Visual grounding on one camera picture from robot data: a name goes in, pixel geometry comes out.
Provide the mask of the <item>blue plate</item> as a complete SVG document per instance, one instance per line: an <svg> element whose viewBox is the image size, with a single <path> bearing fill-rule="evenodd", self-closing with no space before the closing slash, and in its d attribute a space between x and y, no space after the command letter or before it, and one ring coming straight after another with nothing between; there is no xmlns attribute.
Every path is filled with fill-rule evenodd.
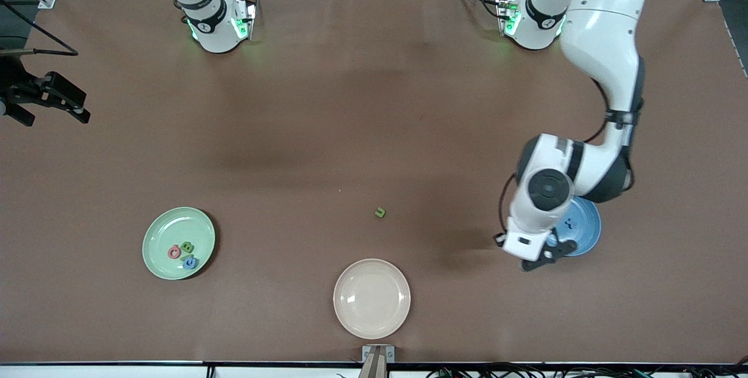
<svg viewBox="0 0 748 378"><path fill-rule="evenodd" d="M566 214L556 223L555 227L566 227L564 221L568 218L574 219L578 223L576 228L577 250L569 256L585 255L591 251L601 237L602 222L601 216L596 208L595 203L587 199L582 199L575 195L570 203Z"/></svg>

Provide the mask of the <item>green plate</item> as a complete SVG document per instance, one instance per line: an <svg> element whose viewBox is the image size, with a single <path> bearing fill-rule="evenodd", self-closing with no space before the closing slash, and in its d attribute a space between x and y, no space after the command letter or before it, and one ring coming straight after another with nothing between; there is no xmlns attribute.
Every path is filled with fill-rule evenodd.
<svg viewBox="0 0 748 378"><path fill-rule="evenodd" d="M193 254L199 260L197 269L182 268L181 256L171 260L168 248L189 241ZM202 210L177 207L159 215L148 227L142 244L142 258L148 271L165 280L184 280L196 275L213 256L217 231L213 221Z"/></svg>

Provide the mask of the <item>beige plate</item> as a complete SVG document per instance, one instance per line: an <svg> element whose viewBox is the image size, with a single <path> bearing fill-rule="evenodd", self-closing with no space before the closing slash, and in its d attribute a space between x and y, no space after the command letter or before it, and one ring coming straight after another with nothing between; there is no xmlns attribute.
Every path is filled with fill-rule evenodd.
<svg viewBox="0 0 748 378"><path fill-rule="evenodd" d="M377 258L350 264L333 290L333 307L340 325L366 340L383 339L397 332L406 322L411 301L411 289L403 272Z"/></svg>

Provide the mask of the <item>brown table cover sheet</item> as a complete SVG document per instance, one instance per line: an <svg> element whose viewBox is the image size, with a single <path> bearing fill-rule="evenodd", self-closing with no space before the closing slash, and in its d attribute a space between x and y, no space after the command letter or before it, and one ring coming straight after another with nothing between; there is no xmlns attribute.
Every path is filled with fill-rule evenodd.
<svg viewBox="0 0 748 378"><path fill-rule="evenodd" d="M525 51L468 0L260 0L250 43L203 51L172 0L58 0L90 123L0 119L0 362L333 361L363 341L333 288L364 258L413 293L403 361L733 363L748 356L748 79L719 5L647 0L636 183L587 255L537 271L493 242L523 145L604 116L558 44ZM177 207L210 261L155 277ZM375 211L384 207L385 218Z"/></svg>

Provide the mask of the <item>grey metal bracket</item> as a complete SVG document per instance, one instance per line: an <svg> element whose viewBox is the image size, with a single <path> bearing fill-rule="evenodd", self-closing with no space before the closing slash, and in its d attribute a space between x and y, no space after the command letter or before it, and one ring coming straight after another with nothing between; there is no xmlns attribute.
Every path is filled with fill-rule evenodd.
<svg viewBox="0 0 748 378"><path fill-rule="evenodd" d="M362 360L364 363L371 352L377 351L379 354L384 356L387 363L396 362L396 347L390 344L367 344L362 347Z"/></svg>

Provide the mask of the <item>white table edge rail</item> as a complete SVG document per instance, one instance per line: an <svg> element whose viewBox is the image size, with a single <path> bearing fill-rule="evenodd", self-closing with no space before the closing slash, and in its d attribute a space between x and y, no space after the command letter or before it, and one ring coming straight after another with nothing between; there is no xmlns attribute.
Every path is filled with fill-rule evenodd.
<svg viewBox="0 0 748 378"><path fill-rule="evenodd" d="M0 363L0 378L358 378L361 361ZM396 362L387 378L748 378L735 363Z"/></svg>

